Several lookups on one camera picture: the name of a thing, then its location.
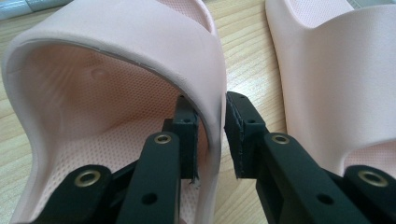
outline pink slide sandal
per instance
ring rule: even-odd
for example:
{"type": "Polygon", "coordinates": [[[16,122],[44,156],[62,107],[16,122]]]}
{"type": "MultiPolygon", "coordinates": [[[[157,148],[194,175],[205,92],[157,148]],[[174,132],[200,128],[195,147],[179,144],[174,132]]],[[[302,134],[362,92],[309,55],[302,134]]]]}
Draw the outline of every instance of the pink slide sandal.
{"type": "Polygon", "coordinates": [[[366,164],[396,176],[396,5],[266,0],[288,133],[341,175],[366,164]]]}
{"type": "Polygon", "coordinates": [[[32,221],[65,176],[139,158],[183,94],[202,123],[200,185],[181,183],[180,217],[210,223],[226,92],[215,24],[199,0],[77,0],[17,36],[3,80],[33,168],[13,223],[32,221]]]}

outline wooden surface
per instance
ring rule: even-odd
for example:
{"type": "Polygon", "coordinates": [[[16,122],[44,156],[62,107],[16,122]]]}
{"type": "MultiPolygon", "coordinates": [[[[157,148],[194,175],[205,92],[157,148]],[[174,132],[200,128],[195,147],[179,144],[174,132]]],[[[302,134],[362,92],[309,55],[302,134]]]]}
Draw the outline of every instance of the wooden surface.
{"type": "MultiPolygon", "coordinates": [[[[205,1],[221,37],[228,90],[245,94],[270,132],[285,132],[280,76],[262,0],[205,1]]],[[[20,32],[58,8],[0,21],[0,57],[20,32]]],[[[31,167],[29,141],[9,103],[0,78],[0,223],[8,223],[31,167]]],[[[215,223],[266,223],[253,180],[236,180],[224,141],[215,223]]]]}

